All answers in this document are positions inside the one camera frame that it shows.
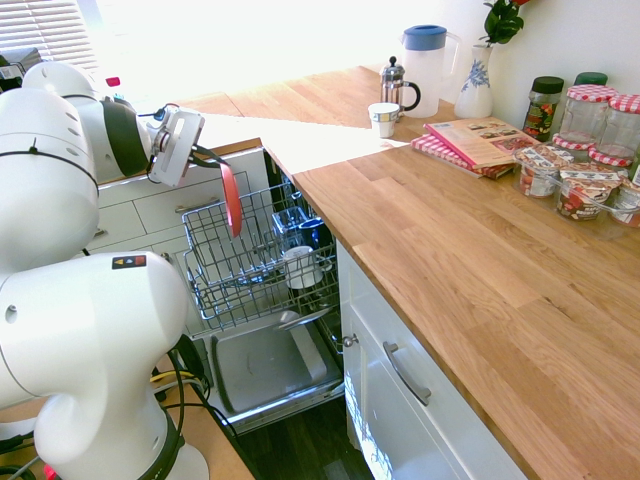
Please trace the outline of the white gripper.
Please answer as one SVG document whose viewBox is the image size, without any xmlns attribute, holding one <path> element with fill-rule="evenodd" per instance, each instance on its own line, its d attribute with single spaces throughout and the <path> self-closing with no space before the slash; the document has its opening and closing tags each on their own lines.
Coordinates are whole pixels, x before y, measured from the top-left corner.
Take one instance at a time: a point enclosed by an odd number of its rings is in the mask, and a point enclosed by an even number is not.
<svg viewBox="0 0 640 480">
<path fill-rule="evenodd" d="M 199 112 L 182 108 L 166 108 L 158 127 L 148 124 L 153 140 L 154 160 L 148 174 L 152 182 L 178 187 L 188 161 L 202 168 L 220 169 L 224 160 L 212 150 L 196 145 L 204 124 Z"/>
</svg>

